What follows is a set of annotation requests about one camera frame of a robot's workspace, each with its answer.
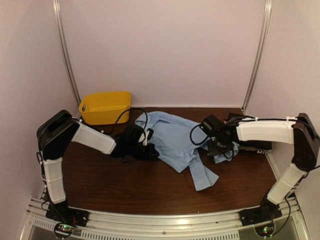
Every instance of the crumpled fabric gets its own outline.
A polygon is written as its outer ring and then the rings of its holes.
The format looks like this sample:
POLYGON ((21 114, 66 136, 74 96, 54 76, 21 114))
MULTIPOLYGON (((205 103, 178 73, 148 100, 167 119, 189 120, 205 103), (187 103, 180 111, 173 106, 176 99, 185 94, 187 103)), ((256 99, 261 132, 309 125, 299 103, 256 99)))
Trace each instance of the crumpled fabric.
MULTIPOLYGON (((207 149, 207 144, 196 146, 190 141, 190 131, 198 123, 172 115, 166 112, 154 111, 149 112, 148 122, 145 129, 152 129, 153 135, 148 141, 154 144, 155 149, 159 152, 159 159, 181 173, 187 167, 190 168, 194 187, 196 191, 201 191, 213 186, 219 176, 205 167, 201 161, 197 148, 207 149)), ((135 124, 144 127, 146 116, 142 114, 135 120, 135 124)), ((196 128, 192 133, 192 139, 199 143, 207 135, 200 129, 196 128)), ((238 153, 238 147, 235 146, 234 156, 238 153)), ((223 162, 230 159, 223 155, 218 156, 217 161, 223 162)))

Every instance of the wooden surface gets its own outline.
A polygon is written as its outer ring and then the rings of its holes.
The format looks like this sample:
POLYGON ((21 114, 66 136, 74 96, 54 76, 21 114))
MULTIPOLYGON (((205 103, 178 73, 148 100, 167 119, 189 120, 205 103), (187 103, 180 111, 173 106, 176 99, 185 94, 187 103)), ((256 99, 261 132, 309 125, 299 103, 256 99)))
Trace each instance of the wooden surface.
MULTIPOLYGON (((201 122, 210 114, 221 120, 235 108, 145 108, 201 122)), ((130 123, 140 115, 132 112, 130 123)), ((110 127, 97 126, 110 130, 110 127)), ((121 132, 124 124, 116 127, 121 132)), ((195 191, 189 168, 181 174, 161 160, 121 163, 92 148, 71 143, 63 158, 63 181, 71 207, 123 214, 209 213, 256 206, 275 183, 262 154, 241 151, 219 164, 199 151, 203 164, 219 176, 212 187, 195 191)))

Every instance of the yellow basket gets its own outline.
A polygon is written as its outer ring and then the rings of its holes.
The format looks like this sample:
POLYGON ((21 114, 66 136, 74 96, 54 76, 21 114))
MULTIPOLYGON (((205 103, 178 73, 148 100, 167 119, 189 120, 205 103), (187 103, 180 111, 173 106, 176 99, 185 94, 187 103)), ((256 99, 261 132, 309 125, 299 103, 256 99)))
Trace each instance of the yellow basket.
MULTIPOLYGON (((130 108, 131 94, 128 91, 99 92, 87 95, 79 106, 84 121, 90 125, 114 124, 120 114, 130 108)), ((129 112, 118 121, 129 120, 129 112)))

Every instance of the white wall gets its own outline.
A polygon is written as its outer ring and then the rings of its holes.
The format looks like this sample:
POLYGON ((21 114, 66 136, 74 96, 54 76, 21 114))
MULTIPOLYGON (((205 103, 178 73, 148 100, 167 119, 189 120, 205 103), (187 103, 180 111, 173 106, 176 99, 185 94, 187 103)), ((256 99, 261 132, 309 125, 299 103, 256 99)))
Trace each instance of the white wall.
MULTIPOLYGON (((261 117, 307 113, 320 133, 320 2, 273 1, 261 69, 248 107, 261 117)), ((293 148, 276 144, 273 158, 282 173, 293 148)), ((311 238, 320 236, 320 170, 296 191, 311 238)))
POLYGON ((240 107, 264 0, 68 0, 61 11, 80 96, 135 106, 240 107))
POLYGON ((43 184, 36 130, 60 109, 76 113, 52 1, 0 2, 0 239, 16 239, 43 184))

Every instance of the metal vent grille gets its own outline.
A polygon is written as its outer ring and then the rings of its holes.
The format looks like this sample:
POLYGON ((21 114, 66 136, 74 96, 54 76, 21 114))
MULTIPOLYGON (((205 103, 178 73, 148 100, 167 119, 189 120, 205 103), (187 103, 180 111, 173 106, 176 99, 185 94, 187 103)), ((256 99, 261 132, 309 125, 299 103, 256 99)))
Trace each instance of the metal vent grille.
POLYGON ((43 228, 43 229, 48 229, 48 230, 54 230, 55 225, 52 224, 51 222, 48 222, 46 220, 42 220, 42 219, 35 219, 33 222, 33 225, 43 228))
MULTIPOLYGON (((98 233, 98 232, 92 232, 92 231, 81 231, 81 238, 86 240, 148 240, 149 238, 140 238, 140 237, 127 237, 127 236, 111 236, 108 234, 98 233)), ((227 233, 219 233, 219 234, 213 234, 210 236, 201 236, 201 237, 166 237, 165 239, 168 240, 240 240, 238 231, 232 231, 227 233)))

